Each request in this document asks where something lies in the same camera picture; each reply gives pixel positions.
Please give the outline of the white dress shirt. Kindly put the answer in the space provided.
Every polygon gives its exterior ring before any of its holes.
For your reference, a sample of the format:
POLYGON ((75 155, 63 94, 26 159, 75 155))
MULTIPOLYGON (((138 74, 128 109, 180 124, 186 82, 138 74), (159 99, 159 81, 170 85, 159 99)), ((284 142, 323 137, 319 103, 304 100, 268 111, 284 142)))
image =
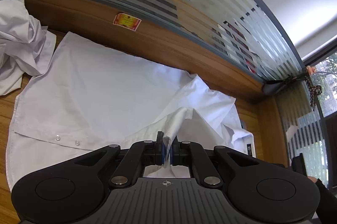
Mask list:
POLYGON ((15 99, 8 185, 101 147, 155 140, 159 131, 167 143, 177 138, 255 155, 233 97, 211 90, 196 74, 67 33, 47 73, 31 78, 15 99))

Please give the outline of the red yellow sticker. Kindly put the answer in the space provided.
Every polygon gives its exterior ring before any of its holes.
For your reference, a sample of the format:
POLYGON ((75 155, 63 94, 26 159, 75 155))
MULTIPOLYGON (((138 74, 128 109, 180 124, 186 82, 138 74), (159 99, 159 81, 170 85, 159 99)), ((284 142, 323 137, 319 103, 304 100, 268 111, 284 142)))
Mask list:
POLYGON ((118 13, 113 21, 113 25, 123 27, 125 29, 136 31, 142 22, 141 19, 136 18, 126 13, 118 13))

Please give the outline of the crumpled white shirt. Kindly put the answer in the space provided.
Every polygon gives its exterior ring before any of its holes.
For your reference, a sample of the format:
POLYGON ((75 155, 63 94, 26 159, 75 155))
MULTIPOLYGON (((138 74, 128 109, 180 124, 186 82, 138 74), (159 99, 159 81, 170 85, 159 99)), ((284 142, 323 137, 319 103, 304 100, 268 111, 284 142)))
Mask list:
POLYGON ((56 35, 29 14, 25 0, 1 0, 1 96, 21 87, 23 74, 45 74, 56 35))

